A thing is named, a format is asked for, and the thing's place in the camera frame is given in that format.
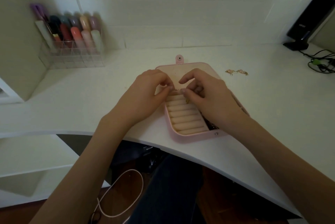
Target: leg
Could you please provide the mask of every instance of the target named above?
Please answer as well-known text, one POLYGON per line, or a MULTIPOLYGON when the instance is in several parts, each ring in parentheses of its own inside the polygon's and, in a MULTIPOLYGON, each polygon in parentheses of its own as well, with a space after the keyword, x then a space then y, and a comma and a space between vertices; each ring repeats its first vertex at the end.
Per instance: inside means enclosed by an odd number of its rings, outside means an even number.
POLYGON ((127 223, 191 224, 202 182, 201 165, 168 155, 127 223))

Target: pink jewelry box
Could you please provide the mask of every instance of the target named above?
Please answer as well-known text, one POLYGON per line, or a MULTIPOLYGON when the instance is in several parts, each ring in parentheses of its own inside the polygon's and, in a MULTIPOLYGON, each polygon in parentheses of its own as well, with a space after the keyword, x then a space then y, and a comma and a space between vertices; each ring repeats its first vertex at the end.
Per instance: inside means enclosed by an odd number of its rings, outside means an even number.
MULTIPOLYGON (((179 84, 178 81, 184 74, 195 68, 199 68, 211 76, 221 79, 209 64, 204 62, 185 64, 182 55, 176 56, 176 64, 161 65, 156 69, 160 69, 168 74, 173 81, 175 88, 180 90, 181 88, 186 88, 190 81, 186 84, 179 84)), ((249 115, 233 93, 232 96, 239 107, 249 115)), ((192 103, 188 103, 179 91, 172 92, 166 98, 164 108, 169 133, 174 141, 179 143, 190 143, 227 135, 227 133, 217 129, 217 127, 210 122, 207 121, 206 123, 196 106, 192 103)))

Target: white cable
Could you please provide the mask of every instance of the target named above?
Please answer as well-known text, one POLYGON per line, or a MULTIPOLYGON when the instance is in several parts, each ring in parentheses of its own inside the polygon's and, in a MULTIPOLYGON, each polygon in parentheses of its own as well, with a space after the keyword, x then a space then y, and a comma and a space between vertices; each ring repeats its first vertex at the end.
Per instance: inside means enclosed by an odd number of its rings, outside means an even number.
MULTIPOLYGON (((127 171, 124 171, 116 180, 115 180, 115 182, 108 188, 108 190, 103 194, 103 196, 101 197, 101 199, 99 200, 99 198, 97 198, 97 200, 98 200, 98 204, 96 205, 96 207, 95 207, 95 209, 94 209, 94 213, 95 213, 95 211, 97 210, 97 208, 99 207, 99 209, 100 209, 100 212, 103 214, 103 215, 105 215, 106 217, 108 217, 108 218, 115 218, 115 217, 118 217, 118 216, 120 216, 120 215, 122 215, 122 214, 124 214, 129 208, 131 208, 132 206, 133 206, 133 204, 135 204, 135 202, 138 200, 138 198, 140 197, 140 195, 142 194, 142 191, 143 191, 143 186, 144 186, 144 180, 143 180, 143 176, 141 175, 141 173, 139 172, 139 171, 137 171, 136 169, 128 169, 127 171), (121 177, 121 176, 123 176, 123 174, 125 174, 125 173, 127 173, 128 171, 136 171, 137 173, 139 173, 140 174, 140 176, 141 176, 141 179, 142 179, 142 188, 141 188, 141 192, 140 192, 140 194, 137 196, 137 198, 135 199, 135 201, 127 208, 127 209, 125 209, 122 213, 119 213, 119 214, 117 214, 117 215, 107 215, 106 213, 104 213, 103 212, 103 209, 101 208, 101 205, 100 205, 100 202, 103 200, 103 197, 107 194, 107 192, 113 187, 113 185, 119 180, 119 178, 121 177)), ((94 214, 92 214, 92 218, 91 218, 91 224, 92 224, 92 222, 93 222, 93 217, 94 217, 94 214)), ((125 224, 126 222, 127 222, 127 220, 129 220, 129 218, 130 218, 130 216, 122 223, 122 224, 125 224)))

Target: white desk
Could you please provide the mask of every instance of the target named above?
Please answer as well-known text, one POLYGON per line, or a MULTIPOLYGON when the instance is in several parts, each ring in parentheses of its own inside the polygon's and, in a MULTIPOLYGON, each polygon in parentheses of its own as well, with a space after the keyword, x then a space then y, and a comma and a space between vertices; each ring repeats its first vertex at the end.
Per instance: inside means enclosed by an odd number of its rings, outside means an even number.
MULTIPOLYGON (((137 75, 158 65, 206 62, 226 81, 250 115, 300 157, 335 180, 335 78, 307 67, 308 58, 281 45, 118 50, 104 68, 51 70, 30 100, 0 106, 0 137, 92 135, 137 75), (225 73, 243 69, 249 76, 225 73)), ((158 109, 127 140, 195 161, 299 214, 251 153, 230 136, 179 144, 158 109)))

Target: left hand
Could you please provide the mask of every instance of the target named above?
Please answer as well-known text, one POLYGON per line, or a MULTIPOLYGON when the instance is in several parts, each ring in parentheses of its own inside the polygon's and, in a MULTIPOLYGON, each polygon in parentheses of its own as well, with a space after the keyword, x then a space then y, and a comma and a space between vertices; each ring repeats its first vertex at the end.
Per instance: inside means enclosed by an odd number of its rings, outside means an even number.
POLYGON ((166 73, 158 69, 147 70, 136 78, 112 112, 133 126, 155 112, 173 90, 174 84, 166 73), (158 85, 166 87, 155 95, 158 85))

